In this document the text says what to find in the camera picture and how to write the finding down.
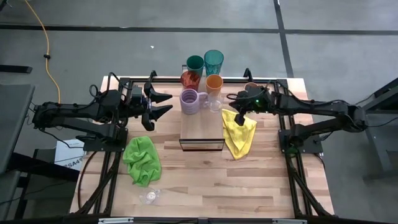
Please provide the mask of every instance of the towel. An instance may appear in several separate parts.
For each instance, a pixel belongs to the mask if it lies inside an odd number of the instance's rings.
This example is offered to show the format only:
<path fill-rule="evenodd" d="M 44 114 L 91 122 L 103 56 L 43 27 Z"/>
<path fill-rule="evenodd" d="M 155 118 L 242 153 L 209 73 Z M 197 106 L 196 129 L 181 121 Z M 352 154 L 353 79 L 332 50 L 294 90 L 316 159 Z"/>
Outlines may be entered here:
<path fill-rule="evenodd" d="M 162 173 L 154 143 L 148 136 L 134 138 L 123 153 L 123 163 L 134 183 L 147 187 L 150 181 L 159 180 Z"/>
<path fill-rule="evenodd" d="M 237 113 L 223 109 L 223 131 L 225 143 L 235 159 L 240 159 L 250 151 L 257 121 L 244 117 L 243 126 L 235 123 Z"/>

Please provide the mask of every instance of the yellow cable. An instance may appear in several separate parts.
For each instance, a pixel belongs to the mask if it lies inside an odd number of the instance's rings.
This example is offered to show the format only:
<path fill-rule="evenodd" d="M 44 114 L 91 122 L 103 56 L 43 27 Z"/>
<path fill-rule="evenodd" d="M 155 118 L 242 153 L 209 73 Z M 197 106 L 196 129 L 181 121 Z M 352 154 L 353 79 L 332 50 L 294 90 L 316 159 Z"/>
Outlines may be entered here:
<path fill-rule="evenodd" d="M 47 55 L 50 55 L 50 41 L 49 41 L 49 37 L 47 35 L 47 31 L 44 28 L 44 25 L 42 23 L 42 21 L 40 20 L 39 16 L 36 14 L 36 12 L 34 11 L 34 9 L 32 8 L 32 6 L 30 6 L 29 2 L 27 0 L 25 0 L 27 6 L 29 7 L 29 9 L 33 12 L 33 14 L 35 15 L 35 17 L 37 18 L 38 22 L 40 23 L 40 25 L 43 28 L 44 31 L 44 35 L 45 35 L 45 39 L 47 41 Z M 60 91 L 60 87 L 58 86 L 57 82 L 53 79 L 53 77 L 50 75 L 49 72 L 49 58 L 45 59 L 45 71 L 47 72 L 47 74 L 49 75 L 49 77 L 51 78 L 51 80 L 54 82 L 55 86 L 57 87 L 58 90 L 58 103 L 61 103 L 61 91 Z"/>

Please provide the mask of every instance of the purple mug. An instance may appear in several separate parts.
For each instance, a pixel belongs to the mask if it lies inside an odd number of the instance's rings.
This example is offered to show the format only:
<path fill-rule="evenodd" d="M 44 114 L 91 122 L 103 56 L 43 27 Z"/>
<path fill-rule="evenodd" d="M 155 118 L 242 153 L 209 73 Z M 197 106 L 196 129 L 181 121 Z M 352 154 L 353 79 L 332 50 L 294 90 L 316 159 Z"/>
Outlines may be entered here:
<path fill-rule="evenodd" d="M 182 112 L 185 114 L 195 114 L 199 112 L 200 105 L 207 96 L 207 93 L 198 93 L 192 89 L 183 90 L 180 94 Z"/>

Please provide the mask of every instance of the desk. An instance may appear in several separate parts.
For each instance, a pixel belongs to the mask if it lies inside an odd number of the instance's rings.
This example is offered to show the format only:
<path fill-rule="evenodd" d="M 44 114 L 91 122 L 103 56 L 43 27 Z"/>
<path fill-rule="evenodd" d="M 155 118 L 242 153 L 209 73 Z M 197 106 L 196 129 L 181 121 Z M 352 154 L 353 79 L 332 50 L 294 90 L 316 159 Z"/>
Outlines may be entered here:
<path fill-rule="evenodd" d="M 101 91 L 106 89 L 106 77 Z M 304 80 L 287 79 L 289 89 L 299 98 L 307 99 Z M 278 116 L 255 114 L 248 116 L 257 121 L 256 133 L 249 154 L 234 160 L 225 146 L 221 152 L 183 152 L 180 138 L 181 107 L 178 96 L 181 84 L 153 83 L 159 93 L 172 94 L 173 98 L 160 105 L 173 104 L 173 108 L 155 123 L 155 131 L 147 132 L 141 119 L 131 118 L 127 128 L 129 139 L 149 136 L 154 142 L 162 164 L 160 180 L 149 187 L 160 189 L 160 197 L 152 205 L 139 200 L 141 188 L 132 185 L 126 165 L 119 166 L 114 191 L 111 216 L 113 217 L 213 217 L 213 218 L 291 218 L 294 217 L 287 178 L 285 157 L 279 149 Z M 111 88 L 117 88 L 115 79 Z M 221 91 L 236 93 L 243 84 L 224 84 Z M 225 108 L 229 100 L 225 98 Z M 311 124 L 308 114 L 294 116 L 296 123 Z M 98 185 L 104 153 L 99 152 L 88 164 L 81 187 L 84 203 Z M 324 208 L 333 213 L 328 184 L 322 163 L 311 154 L 303 154 L 307 184 Z M 101 206 L 104 207 L 108 189 L 105 189 Z M 298 190 L 300 208 L 304 211 L 301 191 Z M 78 209 L 77 191 L 71 212 Z"/>

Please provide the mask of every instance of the green cup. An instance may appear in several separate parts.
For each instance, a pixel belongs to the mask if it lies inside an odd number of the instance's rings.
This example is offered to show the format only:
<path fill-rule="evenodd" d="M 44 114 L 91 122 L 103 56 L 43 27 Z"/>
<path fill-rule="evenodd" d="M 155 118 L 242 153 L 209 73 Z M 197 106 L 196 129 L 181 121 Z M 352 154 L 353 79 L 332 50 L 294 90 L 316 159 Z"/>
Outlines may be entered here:
<path fill-rule="evenodd" d="M 205 66 L 205 61 L 201 56 L 193 55 L 187 59 L 187 69 L 188 71 L 193 71 L 200 77 L 203 73 L 203 67 Z"/>

